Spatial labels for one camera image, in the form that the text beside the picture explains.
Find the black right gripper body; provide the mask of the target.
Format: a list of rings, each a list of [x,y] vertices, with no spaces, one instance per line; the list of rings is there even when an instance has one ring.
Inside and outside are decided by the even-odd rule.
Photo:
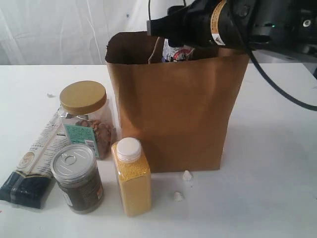
[[[200,48],[238,48],[228,0],[195,0],[184,10],[183,43]]]

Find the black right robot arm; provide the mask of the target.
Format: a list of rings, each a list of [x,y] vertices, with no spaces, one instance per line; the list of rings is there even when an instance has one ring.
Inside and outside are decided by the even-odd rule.
[[[195,48],[262,51],[276,58],[315,63],[317,3],[314,0],[196,0],[173,6],[147,21],[149,36]]]

